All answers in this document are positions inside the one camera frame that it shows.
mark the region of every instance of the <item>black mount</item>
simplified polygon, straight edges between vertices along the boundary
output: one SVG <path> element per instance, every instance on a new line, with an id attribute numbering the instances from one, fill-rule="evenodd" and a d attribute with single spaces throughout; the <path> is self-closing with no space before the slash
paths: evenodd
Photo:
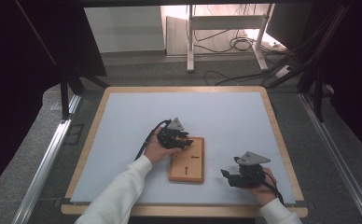
<path id="1" fill-rule="evenodd" d="M 166 122 L 166 125 L 158 133 L 158 141 L 165 148 L 180 147 L 184 149 L 192 144 L 193 140 L 187 140 L 188 133 L 182 132 L 182 127 L 178 118 L 170 122 Z"/>

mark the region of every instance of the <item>black wire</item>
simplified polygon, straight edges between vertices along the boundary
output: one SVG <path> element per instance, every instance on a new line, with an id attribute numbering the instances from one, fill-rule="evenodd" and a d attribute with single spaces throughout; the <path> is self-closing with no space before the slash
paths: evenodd
<path id="1" fill-rule="evenodd" d="M 277 188 L 275 189 L 274 186 L 265 181 L 262 181 L 261 184 L 271 190 L 271 192 L 273 192 L 274 195 L 276 195 L 276 197 L 280 200 L 280 203 L 284 204 L 283 195 L 280 193 L 280 191 L 277 190 Z"/>
<path id="2" fill-rule="evenodd" d="M 271 178 L 271 181 L 274 183 L 274 187 L 277 189 L 277 185 L 276 185 L 276 182 L 274 181 L 273 177 L 271 175 L 269 175 L 268 173 L 266 173 L 265 171 L 263 173 L 265 173 L 265 175 L 267 175 L 268 177 Z"/>
<path id="3" fill-rule="evenodd" d="M 152 135 L 154 134 L 154 132 L 163 124 L 163 123 L 170 123 L 171 120 L 170 119 L 166 119 L 164 121 L 162 121 L 161 123 L 159 123 L 148 135 L 148 137 L 146 138 L 146 141 L 143 143 L 143 145 L 141 146 L 140 150 L 137 153 L 137 156 L 135 157 L 135 161 L 137 161 L 138 158 L 141 157 L 141 154 L 143 154 L 144 150 L 146 149 L 146 145 L 148 144 L 149 140 L 151 139 Z"/>

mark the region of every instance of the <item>wooden board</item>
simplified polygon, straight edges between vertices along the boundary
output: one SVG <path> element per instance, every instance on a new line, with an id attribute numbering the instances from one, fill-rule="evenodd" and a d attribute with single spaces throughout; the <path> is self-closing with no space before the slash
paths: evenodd
<path id="1" fill-rule="evenodd" d="M 181 182 L 204 182 L 204 139 L 190 137 L 192 145 L 170 160 L 169 179 Z"/>

